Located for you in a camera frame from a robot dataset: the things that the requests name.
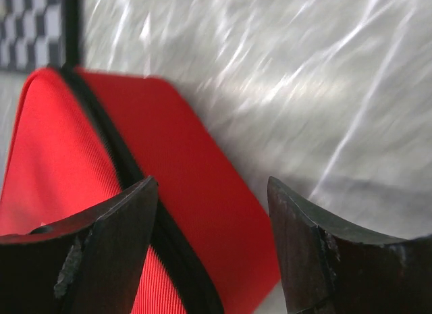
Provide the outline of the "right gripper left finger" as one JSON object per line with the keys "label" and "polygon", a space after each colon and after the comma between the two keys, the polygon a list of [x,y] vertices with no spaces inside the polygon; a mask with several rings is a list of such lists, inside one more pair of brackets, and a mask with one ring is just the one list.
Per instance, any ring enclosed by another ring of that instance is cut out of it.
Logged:
{"label": "right gripper left finger", "polygon": [[2,313],[129,313],[157,210],[142,180],[98,205],[1,237]]}

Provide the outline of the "red black medicine case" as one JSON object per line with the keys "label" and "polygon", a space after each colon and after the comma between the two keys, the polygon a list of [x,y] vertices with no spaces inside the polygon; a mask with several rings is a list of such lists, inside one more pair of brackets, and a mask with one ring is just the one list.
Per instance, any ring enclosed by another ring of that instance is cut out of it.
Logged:
{"label": "red black medicine case", "polygon": [[22,89],[1,237],[152,178],[157,210],[129,313],[252,313],[280,279],[269,216],[166,81],[47,67]]}

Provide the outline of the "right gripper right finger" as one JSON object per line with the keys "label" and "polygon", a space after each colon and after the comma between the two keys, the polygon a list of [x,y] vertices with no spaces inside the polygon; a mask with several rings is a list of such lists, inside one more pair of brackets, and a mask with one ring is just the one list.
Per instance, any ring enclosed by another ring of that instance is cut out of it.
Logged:
{"label": "right gripper right finger", "polygon": [[274,177],[267,199],[289,313],[431,312],[430,236],[358,226]]}

